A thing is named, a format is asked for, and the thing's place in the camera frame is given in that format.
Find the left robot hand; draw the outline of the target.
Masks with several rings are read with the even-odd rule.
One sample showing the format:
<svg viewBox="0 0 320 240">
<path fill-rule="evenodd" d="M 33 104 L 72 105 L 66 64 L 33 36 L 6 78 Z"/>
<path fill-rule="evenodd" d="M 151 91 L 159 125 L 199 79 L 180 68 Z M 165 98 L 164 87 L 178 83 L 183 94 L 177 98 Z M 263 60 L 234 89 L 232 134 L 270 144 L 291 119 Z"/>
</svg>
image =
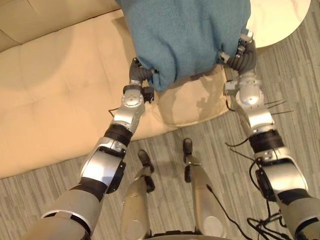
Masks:
<svg viewBox="0 0 320 240">
<path fill-rule="evenodd" d="M 154 68 L 145 68 L 138 58 L 134 57 L 129 68 L 129 82 L 142 84 L 143 81 L 150 79 L 159 71 Z"/>
</svg>

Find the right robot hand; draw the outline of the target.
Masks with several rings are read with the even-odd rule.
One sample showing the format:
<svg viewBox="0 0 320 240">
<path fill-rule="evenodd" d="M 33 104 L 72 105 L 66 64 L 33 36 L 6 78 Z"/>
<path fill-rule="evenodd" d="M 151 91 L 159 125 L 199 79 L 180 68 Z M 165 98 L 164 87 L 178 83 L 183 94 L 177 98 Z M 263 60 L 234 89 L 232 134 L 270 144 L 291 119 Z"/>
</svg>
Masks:
<svg viewBox="0 0 320 240">
<path fill-rule="evenodd" d="M 224 51 L 219 51 L 218 60 L 232 70 L 237 71 L 239 76 L 254 72 L 257 65 L 254 33 L 246 28 L 238 39 L 236 54 L 231 56 Z"/>
</svg>

